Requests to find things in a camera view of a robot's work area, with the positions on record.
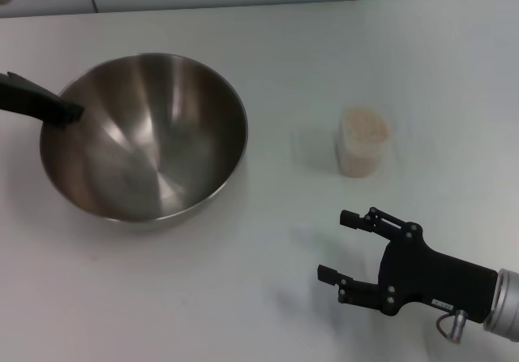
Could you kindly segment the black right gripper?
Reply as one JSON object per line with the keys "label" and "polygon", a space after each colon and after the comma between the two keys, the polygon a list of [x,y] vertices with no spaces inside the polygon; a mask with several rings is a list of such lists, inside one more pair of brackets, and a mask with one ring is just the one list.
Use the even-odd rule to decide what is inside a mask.
{"label": "black right gripper", "polygon": [[497,272],[432,250],[419,225],[375,207],[365,215],[344,209],[340,224],[389,240],[380,262],[378,286],[318,266],[317,278],[338,287],[340,304],[379,309],[394,316],[403,305],[418,302],[445,312],[463,310],[477,323],[490,313]]}

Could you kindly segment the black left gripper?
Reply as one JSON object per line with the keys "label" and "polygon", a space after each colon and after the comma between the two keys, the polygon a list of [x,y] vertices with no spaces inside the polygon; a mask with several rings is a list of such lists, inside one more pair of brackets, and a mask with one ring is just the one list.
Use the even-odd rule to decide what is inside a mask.
{"label": "black left gripper", "polygon": [[[28,100],[25,115],[39,119],[43,123],[64,128],[77,123],[82,118],[84,107],[66,101],[60,96],[26,80]],[[24,114],[24,104],[19,102],[24,96],[24,82],[14,73],[1,74],[1,110]]]}

